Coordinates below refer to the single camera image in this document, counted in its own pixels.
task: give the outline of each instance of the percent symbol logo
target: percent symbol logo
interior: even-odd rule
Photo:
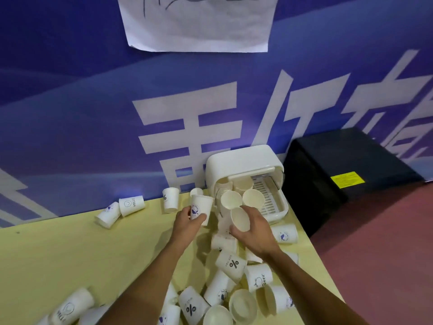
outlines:
[[[195,312],[196,310],[197,310],[197,308],[193,307],[191,305],[189,307],[187,307],[187,312],[190,313],[190,316],[192,316],[192,313]]]
[[[235,267],[237,268],[237,265],[239,264],[239,261],[232,261],[230,262],[230,267]]]

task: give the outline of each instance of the white paper sign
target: white paper sign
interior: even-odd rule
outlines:
[[[267,52],[278,0],[118,0],[128,44],[145,51]]]

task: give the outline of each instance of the tabletop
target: tabletop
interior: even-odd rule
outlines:
[[[189,205],[189,193],[179,200],[180,207]],[[34,325],[79,287],[89,288],[97,306],[115,300],[168,242],[175,214],[163,210],[162,198],[146,201],[145,209],[118,219],[110,230],[94,221],[101,210],[0,229],[0,324]],[[180,258],[173,275],[176,290],[192,285],[204,293],[213,278],[217,251],[210,250],[210,240],[216,222],[211,214]],[[342,299],[291,210],[283,223],[296,224],[299,241],[282,249],[298,253],[300,266]],[[274,283],[281,283],[275,274]],[[256,297],[255,324],[303,324],[295,308],[272,316],[263,290]]]

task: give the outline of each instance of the red floor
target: red floor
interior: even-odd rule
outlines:
[[[371,325],[433,324],[433,184],[347,204],[311,241]]]

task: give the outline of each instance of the right hand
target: right hand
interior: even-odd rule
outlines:
[[[267,260],[274,252],[279,251],[277,241],[268,221],[255,207],[241,206],[248,214],[250,230],[242,232],[236,226],[230,226],[230,234],[243,243],[257,257]]]

